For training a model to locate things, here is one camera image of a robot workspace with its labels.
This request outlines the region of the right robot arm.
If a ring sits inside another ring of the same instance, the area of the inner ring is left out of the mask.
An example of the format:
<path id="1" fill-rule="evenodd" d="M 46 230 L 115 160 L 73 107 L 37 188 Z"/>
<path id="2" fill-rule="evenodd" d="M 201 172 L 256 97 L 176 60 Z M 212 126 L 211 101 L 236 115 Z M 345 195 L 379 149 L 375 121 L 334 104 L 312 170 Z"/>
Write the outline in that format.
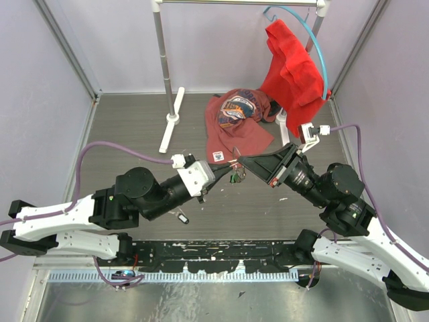
<path id="1" fill-rule="evenodd" d="M 334 233 L 348 237 L 369 255 L 335 246 L 304 229 L 294 247 L 301 264 L 313 260 L 333 264 L 370 280 L 398 305 L 411 311 L 428 310 L 428 259 L 399 238 L 361 195 L 365 188 L 346 164 L 331 164 L 319 176 L 295 144 L 271 154 L 241 156 L 238 162 L 275 188 L 282 184 L 322 209 L 319 215 Z"/>

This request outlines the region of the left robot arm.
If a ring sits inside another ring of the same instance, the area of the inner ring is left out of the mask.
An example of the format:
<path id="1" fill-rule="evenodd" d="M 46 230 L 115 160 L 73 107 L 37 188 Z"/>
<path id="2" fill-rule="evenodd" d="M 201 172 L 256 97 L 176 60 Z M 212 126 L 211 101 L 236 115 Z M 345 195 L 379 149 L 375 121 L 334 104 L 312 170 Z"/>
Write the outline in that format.
<path id="1" fill-rule="evenodd" d="M 112 187 L 75 203 L 36 207 L 13 201 L 9 209 L 13 227 L 1 233 L 1 247 L 16 256 L 64 251 L 126 266 L 136 251 L 125 229 L 138 227 L 140 218 L 153 221 L 176 213 L 192 199 L 204 202 L 207 192 L 231 169 L 229 164 L 195 161 L 158 182 L 149 169 L 137 167 L 119 175 Z"/>

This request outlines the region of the key with green tag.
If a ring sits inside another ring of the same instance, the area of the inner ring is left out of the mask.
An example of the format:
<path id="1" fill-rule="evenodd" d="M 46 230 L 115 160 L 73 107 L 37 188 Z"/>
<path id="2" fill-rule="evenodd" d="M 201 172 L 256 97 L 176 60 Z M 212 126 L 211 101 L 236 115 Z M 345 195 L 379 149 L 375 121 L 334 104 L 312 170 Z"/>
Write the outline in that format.
<path id="1" fill-rule="evenodd" d="M 231 184 L 242 183 L 246 179 L 246 176 L 247 174 L 244 168 L 237 168 L 231 174 L 230 183 Z"/>

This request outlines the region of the large metal keyring with clips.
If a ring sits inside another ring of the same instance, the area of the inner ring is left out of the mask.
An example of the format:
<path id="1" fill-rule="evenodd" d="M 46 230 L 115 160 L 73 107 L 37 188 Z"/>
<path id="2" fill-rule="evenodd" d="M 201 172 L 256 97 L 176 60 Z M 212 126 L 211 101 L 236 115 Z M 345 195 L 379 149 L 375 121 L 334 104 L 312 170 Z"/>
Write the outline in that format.
<path id="1" fill-rule="evenodd" d="M 232 150 L 232 157 L 229 160 L 229 164 L 230 164 L 231 168 L 236 172 L 244 172 L 245 171 L 244 166 L 238 162 L 238 159 L 240 156 L 241 156 L 241 153 L 240 153 L 238 147 L 234 146 L 233 150 Z"/>

